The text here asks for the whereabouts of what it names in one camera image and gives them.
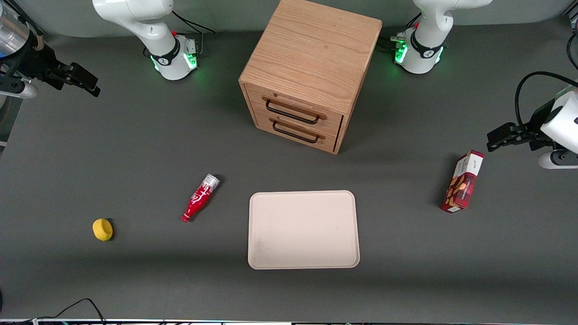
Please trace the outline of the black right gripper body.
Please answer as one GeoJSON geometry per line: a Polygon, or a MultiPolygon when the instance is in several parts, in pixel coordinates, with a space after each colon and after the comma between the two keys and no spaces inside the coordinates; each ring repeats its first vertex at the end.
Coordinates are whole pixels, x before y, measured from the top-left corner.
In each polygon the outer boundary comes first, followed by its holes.
{"type": "Polygon", "coordinates": [[[21,74],[47,83],[57,90],[62,89],[64,84],[75,85],[70,80],[70,66],[60,62],[51,47],[45,46],[42,50],[24,47],[18,51],[18,56],[21,58],[18,72],[21,74]]]}

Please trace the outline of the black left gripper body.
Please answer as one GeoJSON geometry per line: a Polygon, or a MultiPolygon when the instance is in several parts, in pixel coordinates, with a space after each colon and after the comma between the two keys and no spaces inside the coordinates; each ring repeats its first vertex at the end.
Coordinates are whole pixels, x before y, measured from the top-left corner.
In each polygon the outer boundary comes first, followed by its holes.
{"type": "Polygon", "coordinates": [[[518,127],[520,128],[515,145],[527,143],[531,151],[536,151],[541,148],[557,149],[557,145],[552,138],[541,131],[541,126],[546,122],[547,117],[549,117],[554,104],[555,99],[549,100],[534,111],[527,123],[522,123],[519,101],[517,99],[515,100],[515,115],[518,121],[518,127]]]}

